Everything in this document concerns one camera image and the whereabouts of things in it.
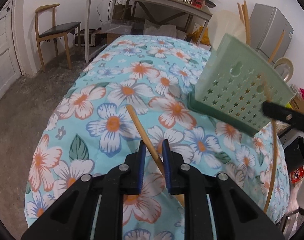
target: wooden stick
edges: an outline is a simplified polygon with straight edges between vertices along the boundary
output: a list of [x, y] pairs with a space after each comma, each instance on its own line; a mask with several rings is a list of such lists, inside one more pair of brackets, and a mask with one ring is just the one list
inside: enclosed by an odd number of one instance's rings
[[277, 42], [272, 54], [271, 54], [271, 57], [268, 59], [268, 63], [271, 63], [273, 58], [275, 57], [275, 54], [277, 53], [277, 51], [279, 50], [280, 46], [281, 46], [281, 43], [282, 43], [282, 40], [283, 40], [283, 37], [284, 37], [284, 30], [282, 31], [282, 34], [279, 38], [279, 41]]
[[242, 12], [242, 8], [241, 8], [241, 5], [240, 5], [239, 2], [237, 3], [237, 7], [239, 8], [240, 20], [241, 20], [241, 21], [243, 22], [243, 24], [244, 24], [243, 12]]
[[[145, 132], [140, 120], [138, 119], [138, 117], [136, 115], [136, 112], [134, 111], [133, 106], [132, 105], [126, 105], [126, 109], [127, 109], [128, 113], [130, 114], [130, 117], [131, 117], [136, 129], [138, 130], [138, 133], [140, 134], [143, 142], [147, 146], [147, 149], [149, 150], [153, 160], [155, 161], [156, 166], [159, 168], [159, 170], [161, 171], [161, 173], [164, 177], [163, 162], [162, 162], [161, 158], [159, 157], [157, 151], [155, 150], [150, 138], [148, 137], [147, 133]], [[175, 195], [175, 197], [180, 202], [182, 207], [184, 207], [185, 206], [184, 195]]]
[[[266, 83], [266, 85], [264, 86], [264, 94], [267, 98], [268, 101], [272, 101], [271, 98], [271, 94], [270, 91], [268, 89], [268, 85]], [[274, 119], [272, 119], [271, 121], [272, 123], [272, 133], [273, 133], [273, 163], [272, 163], [272, 174], [271, 174], [271, 181], [270, 181], [270, 187], [269, 187], [269, 191], [268, 191], [268, 196], [267, 196], [267, 200], [265, 202], [264, 205], [264, 209], [263, 212], [266, 214], [270, 201], [271, 201], [271, 197], [272, 197], [272, 193], [273, 193], [273, 187], [274, 187], [274, 182], [275, 182], [275, 176], [276, 176], [276, 163], [277, 163], [277, 134], [276, 134], [276, 122]]]
[[245, 0], [244, 0], [244, 5], [242, 5], [242, 9], [243, 9], [243, 14], [244, 14], [246, 44], [250, 46], [250, 43], [251, 43], [250, 20], [249, 20], [249, 14], [248, 14], [248, 7], [246, 5]]

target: green plastic basket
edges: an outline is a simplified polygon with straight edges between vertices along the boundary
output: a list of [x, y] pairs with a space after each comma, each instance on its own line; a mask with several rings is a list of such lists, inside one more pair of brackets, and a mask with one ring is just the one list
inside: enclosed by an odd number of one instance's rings
[[225, 34], [189, 93], [188, 108], [254, 136], [270, 121], [261, 112], [261, 103], [267, 100], [265, 86], [272, 101], [279, 105], [285, 106], [294, 96], [257, 52]]

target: chair leg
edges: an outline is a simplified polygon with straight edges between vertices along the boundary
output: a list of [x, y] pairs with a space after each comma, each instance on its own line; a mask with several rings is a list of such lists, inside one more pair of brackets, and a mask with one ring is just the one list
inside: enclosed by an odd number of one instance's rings
[[70, 58], [70, 50], [69, 50], [69, 42], [67, 40], [67, 33], [64, 34], [64, 42], [65, 42], [65, 51], [67, 57], [67, 63], [69, 65], [69, 70], [72, 69], [71, 58]]
[[39, 60], [41, 61], [43, 72], [45, 72], [45, 65], [44, 65], [42, 51], [41, 51], [41, 46], [39, 44], [39, 41], [36, 41], [36, 44], [37, 44], [37, 50], [39, 52]]
[[79, 26], [77, 27], [77, 39], [78, 39], [78, 43], [79, 43], [79, 54], [81, 55], [81, 24], [79, 24]]
[[57, 38], [54, 38], [54, 47], [55, 47], [55, 54], [58, 56], [58, 50], [57, 50]]

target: label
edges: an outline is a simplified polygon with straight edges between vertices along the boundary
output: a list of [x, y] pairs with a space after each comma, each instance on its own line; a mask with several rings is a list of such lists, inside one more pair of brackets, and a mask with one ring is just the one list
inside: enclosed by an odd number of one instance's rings
[[304, 177], [304, 169], [303, 167], [298, 168], [295, 171], [290, 173], [290, 180], [292, 183], [296, 183], [300, 181]]

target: black chair seat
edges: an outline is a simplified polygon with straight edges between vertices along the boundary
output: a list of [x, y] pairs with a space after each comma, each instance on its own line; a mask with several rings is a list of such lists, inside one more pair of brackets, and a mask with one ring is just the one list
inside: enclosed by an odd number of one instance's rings
[[46, 36], [50, 36], [53, 34], [58, 34], [58, 33], [64, 33], [72, 28], [76, 28], [77, 25], [79, 25], [81, 22], [73, 22], [73, 23], [64, 23], [64, 24], [60, 24], [57, 25], [53, 28], [50, 28], [49, 30], [47, 30], [46, 32], [43, 32], [39, 38], [43, 38]]

